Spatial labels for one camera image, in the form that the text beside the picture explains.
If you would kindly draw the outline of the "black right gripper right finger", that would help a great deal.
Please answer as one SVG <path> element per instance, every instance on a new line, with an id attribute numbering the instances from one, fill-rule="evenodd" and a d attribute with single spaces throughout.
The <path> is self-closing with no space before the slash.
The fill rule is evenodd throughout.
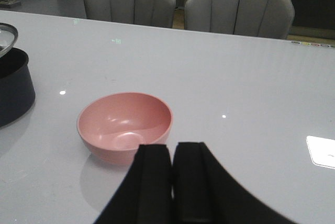
<path id="1" fill-rule="evenodd" d="M 203 142 L 177 145 L 173 178 L 176 223 L 292 223 L 240 185 Z"/>

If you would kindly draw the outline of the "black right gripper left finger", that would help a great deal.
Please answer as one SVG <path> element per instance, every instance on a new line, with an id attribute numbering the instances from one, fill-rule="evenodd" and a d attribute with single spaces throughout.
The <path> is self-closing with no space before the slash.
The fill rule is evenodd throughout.
<path id="1" fill-rule="evenodd" d="M 140 145 L 124 180 L 95 223 L 171 223 L 171 168 L 166 145 Z"/>

